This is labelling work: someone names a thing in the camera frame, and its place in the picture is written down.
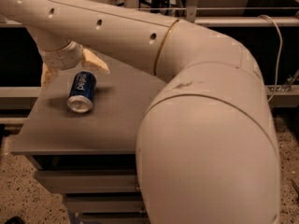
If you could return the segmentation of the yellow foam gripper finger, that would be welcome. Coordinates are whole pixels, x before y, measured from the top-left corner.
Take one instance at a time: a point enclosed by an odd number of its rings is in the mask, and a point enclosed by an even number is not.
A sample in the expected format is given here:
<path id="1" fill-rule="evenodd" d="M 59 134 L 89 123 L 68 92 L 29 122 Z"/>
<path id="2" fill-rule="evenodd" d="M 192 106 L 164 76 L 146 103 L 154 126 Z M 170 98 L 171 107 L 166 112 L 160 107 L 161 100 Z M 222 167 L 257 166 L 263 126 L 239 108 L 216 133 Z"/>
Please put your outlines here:
<path id="1" fill-rule="evenodd" d="M 82 51 L 81 66 L 84 70 L 88 71 L 98 71 L 102 74 L 110 73 L 108 65 L 89 49 Z"/>
<path id="2" fill-rule="evenodd" d="M 42 66 L 41 75 L 41 88 L 43 90 L 47 89 L 51 82 L 58 76 L 58 70 L 55 68 L 48 67 L 45 63 Z"/>

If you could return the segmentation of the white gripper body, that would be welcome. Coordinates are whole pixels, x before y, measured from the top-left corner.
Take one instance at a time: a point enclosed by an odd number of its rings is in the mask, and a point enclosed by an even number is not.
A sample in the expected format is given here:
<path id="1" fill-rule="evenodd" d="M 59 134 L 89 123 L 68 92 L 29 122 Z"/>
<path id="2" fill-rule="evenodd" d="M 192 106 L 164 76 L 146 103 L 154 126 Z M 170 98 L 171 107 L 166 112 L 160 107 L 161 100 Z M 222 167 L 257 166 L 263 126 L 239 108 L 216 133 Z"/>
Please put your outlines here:
<path id="1" fill-rule="evenodd" d="M 45 51 L 39 49 L 39 54 L 43 63 L 51 68 L 58 70 L 71 69 L 76 67 L 82 60 L 83 47 L 71 41 L 66 47 L 55 50 Z"/>

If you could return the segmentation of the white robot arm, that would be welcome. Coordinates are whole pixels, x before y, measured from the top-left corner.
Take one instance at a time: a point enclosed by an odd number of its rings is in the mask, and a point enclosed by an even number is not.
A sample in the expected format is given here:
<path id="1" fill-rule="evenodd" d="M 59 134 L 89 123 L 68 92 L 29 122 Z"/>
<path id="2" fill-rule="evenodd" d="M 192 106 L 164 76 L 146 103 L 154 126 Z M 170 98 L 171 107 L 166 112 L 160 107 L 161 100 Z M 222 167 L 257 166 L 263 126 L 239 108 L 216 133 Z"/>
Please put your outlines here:
<path id="1" fill-rule="evenodd" d="M 0 0 L 1 13 L 160 78 L 136 138 L 150 224 L 279 224 L 280 168 L 263 78 L 230 36 L 87 0 Z"/>

